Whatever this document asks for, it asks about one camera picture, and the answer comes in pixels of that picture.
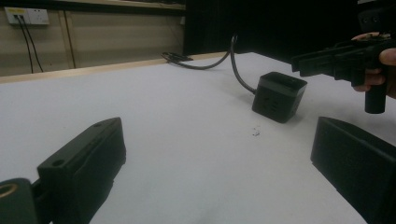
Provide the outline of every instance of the beige wall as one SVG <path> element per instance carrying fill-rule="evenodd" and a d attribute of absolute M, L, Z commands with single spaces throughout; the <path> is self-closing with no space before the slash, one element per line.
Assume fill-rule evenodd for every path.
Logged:
<path fill-rule="evenodd" d="M 180 53 L 180 17 L 49 10 L 48 26 L 29 26 L 44 71 L 161 58 Z M 39 72 L 35 55 L 32 60 Z M 18 25 L 0 8 L 0 76 L 30 73 L 26 43 Z"/>

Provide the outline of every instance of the hole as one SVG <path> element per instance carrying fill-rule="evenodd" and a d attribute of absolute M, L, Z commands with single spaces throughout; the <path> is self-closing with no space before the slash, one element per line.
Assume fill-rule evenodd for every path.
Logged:
<path fill-rule="evenodd" d="M 0 198 L 4 198 L 8 196 L 9 194 L 13 193 L 15 190 L 17 190 L 18 185 L 16 184 L 6 184 L 3 186 L 0 186 Z"/>
<path fill-rule="evenodd" d="M 58 160 L 58 161 L 53 162 L 52 166 L 60 166 L 62 164 L 64 164 L 64 160 Z"/>

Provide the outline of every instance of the black cable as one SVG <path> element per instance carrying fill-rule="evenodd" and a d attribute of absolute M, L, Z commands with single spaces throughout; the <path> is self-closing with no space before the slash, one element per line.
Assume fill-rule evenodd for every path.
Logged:
<path fill-rule="evenodd" d="M 169 63 L 174 63 L 177 64 L 181 67 L 185 67 L 185 68 L 190 68 L 190 69 L 195 69 L 195 70 L 206 70 L 209 68 L 213 68 L 217 65 L 219 65 L 220 63 L 222 63 L 227 57 L 228 55 L 231 56 L 231 64 L 233 65 L 233 73 L 235 74 L 236 79 L 239 81 L 239 83 L 248 91 L 251 91 L 253 94 L 256 94 L 256 90 L 251 88 L 239 75 L 238 73 L 238 69 L 236 68 L 236 62 L 235 62 L 235 56 L 234 56 L 234 52 L 233 52 L 233 46 L 236 43 L 236 39 L 237 39 L 237 35 L 233 35 L 233 38 L 231 40 L 231 46 L 230 49 L 227 51 L 227 53 L 216 63 L 213 63 L 211 65 L 208 66 L 193 66 L 193 65 L 189 65 L 189 64 L 185 64 L 185 63 L 181 63 L 180 61 L 174 59 L 172 57 L 172 55 L 174 55 L 173 53 L 163 53 L 162 56 L 165 58 L 166 61 L 168 61 Z"/>
<path fill-rule="evenodd" d="M 219 64 L 221 64 L 222 62 L 224 62 L 224 60 L 228 57 L 228 55 L 230 55 L 230 51 L 227 51 L 227 53 L 216 63 L 210 64 L 208 66 L 193 66 L 193 65 L 189 65 L 189 64 L 185 64 L 185 63 L 181 63 L 179 61 L 176 60 L 172 60 L 171 58 L 169 58 L 166 53 L 163 53 L 162 56 L 163 58 L 165 58 L 166 61 L 168 61 L 169 63 L 174 63 L 177 64 L 181 67 L 185 67 L 185 68 L 190 68 L 190 69 L 195 69 L 195 70 L 206 70 L 209 68 L 213 68 L 218 66 Z"/>
<path fill-rule="evenodd" d="M 25 22 L 23 16 L 21 16 L 21 18 L 22 18 L 22 21 L 23 21 L 23 25 L 24 25 L 24 27 L 26 28 L 26 32 L 27 32 L 27 34 L 29 35 L 30 41 L 32 42 L 33 49 L 35 50 L 35 42 L 33 41 L 33 38 L 32 38 L 32 36 L 30 35 L 29 29 L 27 28 L 27 25 L 26 25 L 26 22 Z M 38 63 L 38 66 L 40 67 L 41 72 L 44 72 L 44 71 L 43 71 L 43 68 L 41 67 L 41 63 L 40 63 L 40 61 L 38 60 L 37 50 L 35 50 L 35 59 L 37 60 L 37 63 Z"/>
<path fill-rule="evenodd" d="M 235 56 L 233 53 L 233 45 L 236 43 L 237 37 L 238 37 L 237 35 L 233 35 L 233 38 L 231 40 L 231 47 L 230 47 L 230 56 L 231 56 L 231 64 L 233 65 L 233 73 L 235 74 L 236 79 L 238 79 L 239 83 L 241 83 L 241 85 L 245 87 L 245 89 L 251 91 L 253 94 L 256 94 L 256 90 L 251 88 L 246 82 L 244 82 L 241 76 L 239 76 L 238 69 L 236 68 Z"/>
<path fill-rule="evenodd" d="M 18 23 L 20 24 L 21 30 L 22 30 L 22 32 L 23 32 L 23 36 L 25 37 L 26 47 L 27 47 L 27 51 L 28 51 L 28 53 L 29 53 L 30 70 L 32 71 L 32 74 L 33 74 L 33 63 L 32 63 L 32 56 L 31 56 L 31 54 L 30 54 L 29 42 L 28 42 L 27 37 L 26 37 L 26 34 L 25 34 L 24 30 L 23 30 L 23 26 L 22 26 L 22 23 L 21 23 L 21 21 L 20 21 L 20 18 L 19 18 L 18 16 L 15 16 L 15 19 L 18 20 Z"/>

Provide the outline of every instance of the black plastic device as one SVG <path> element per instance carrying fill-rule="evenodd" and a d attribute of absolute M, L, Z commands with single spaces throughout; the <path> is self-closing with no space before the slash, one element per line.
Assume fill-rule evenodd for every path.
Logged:
<path fill-rule="evenodd" d="M 320 117 L 311 161 L 369 224 L 396 223 L 396 147 Z"/>
<path fill-rule="evenodd" d="M 387 67 L 378 60 L 384 49 L 395 48 L 396 40 L 390 35 L 371 36 L 366 39 L 350 41 L 341 46 L 307 53 L 292 58 L 292 71 L 300 71 L 301 77 L 324 74 L 335 80 L 350 81 L 353 87 L 363 85 L 366 68 L 382 68 L 387 74 Z M 364 110 L 371 114 L 385 111 L 387 82 L 372 86 L 366 92 Z"/>
<path fill-rule="evenodd" d="M 287 122 L 297 111 L 307 82 L 278 72 L 260 77 L 252 110 L 279 123 Z"/>
<path fill-rule="evenodd" d="M 120 118 L 95 123 L 38 167 L 0 183 L 1 224 L 88 224 L 126 160 Z"/>

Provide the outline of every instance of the black plastic part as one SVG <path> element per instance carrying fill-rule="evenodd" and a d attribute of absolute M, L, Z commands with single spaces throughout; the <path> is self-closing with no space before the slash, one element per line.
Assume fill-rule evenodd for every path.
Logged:
<path fill-rule="evenodd" d="M 54 153 L 37 170 L 50 192 L 54 224 L 87 224 L 105 202 L 125 163 L 119 118 L 96 123 Z"/>
<path fill-rule="evenodd" d="M 0 223 L 41 223 L 29 180 L 15 178 L 0 183 Z"/>
<path fill-rule="evenodd" d="M 38 166 L 34 183 L 0 183 L 1 224 L 88 224 L 125 163 L 120 118 L 92 125 Z"/>
<path fill-rule="evenodd" d="M 321 117 L 311 161 L 368 223 L 396 223 L 395 146 Z"/>
<path fill-rule="evenodd" d="M 260 77 L 252 110 L 279 123 L 287 122 L 297 111 L 307 82 L 278 72 Z"/>

